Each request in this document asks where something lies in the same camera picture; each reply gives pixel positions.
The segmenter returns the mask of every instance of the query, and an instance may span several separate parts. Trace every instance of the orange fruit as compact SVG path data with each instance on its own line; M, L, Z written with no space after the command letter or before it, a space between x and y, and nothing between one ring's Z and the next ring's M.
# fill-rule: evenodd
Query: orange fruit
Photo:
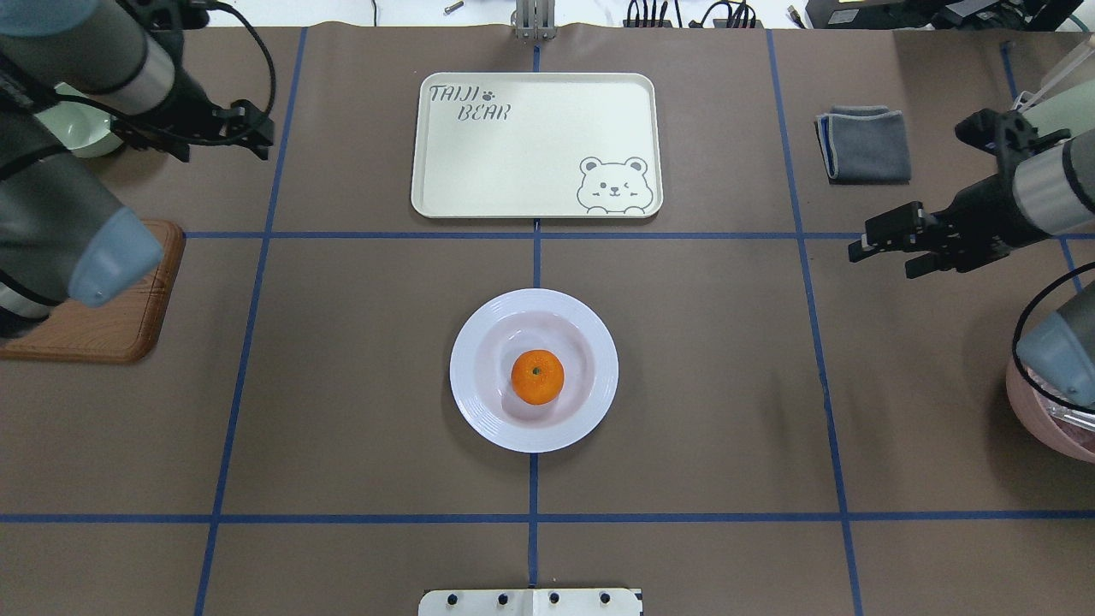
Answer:
M521 400L546 405L563 391L563 364L551 351L526 351L514 362L509 383Z

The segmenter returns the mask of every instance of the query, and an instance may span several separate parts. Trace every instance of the cartoon bear face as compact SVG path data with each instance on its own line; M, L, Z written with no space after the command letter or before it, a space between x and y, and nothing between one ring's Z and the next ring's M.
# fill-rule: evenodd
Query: cartoon bear face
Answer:
M624 162L601 162L589 156L581 161L578 202L589 212L645 211L654 201L646 183L646 161L632 156Z

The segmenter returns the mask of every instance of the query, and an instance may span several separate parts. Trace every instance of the wooden cutting board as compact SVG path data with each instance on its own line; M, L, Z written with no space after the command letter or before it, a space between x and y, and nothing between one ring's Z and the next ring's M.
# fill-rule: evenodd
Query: wooden cutting board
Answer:
M146 220L163 245L151 274L102 307L68 300L30 335L0 347L0 360L130 364L155 347L186 237L174 222Z

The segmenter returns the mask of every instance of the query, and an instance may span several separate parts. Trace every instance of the folded towel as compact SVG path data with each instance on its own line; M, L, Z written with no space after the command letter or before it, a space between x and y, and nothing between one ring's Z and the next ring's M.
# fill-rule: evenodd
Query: folded towel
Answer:
M843 184L903 183L912 177L904 116L876 106L833 106L817 117L829 178Z

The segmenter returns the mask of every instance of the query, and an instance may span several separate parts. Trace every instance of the brown tabletop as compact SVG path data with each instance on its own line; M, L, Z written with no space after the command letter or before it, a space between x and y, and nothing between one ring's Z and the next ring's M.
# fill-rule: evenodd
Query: brown tabletop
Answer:
M1095 468L1022 428L1003 375L1022 306L1093 235L917 280L845 252L865 218L991 174L954 124L1075 36L263 36L269 161L90 163L187 247L142 363L0 364L5 613L415 614L427 589L530 583L680 616L1091 613ZM221 103L265 97L242 31L194 34L186 65ZM413 210L422 80L534 69L650 78L657 216ZM812 121L834 104L902 109L912 182L830 185ZM476 307L537 284L600 315L620 385L587 439L529 456L475 434L447 375Z

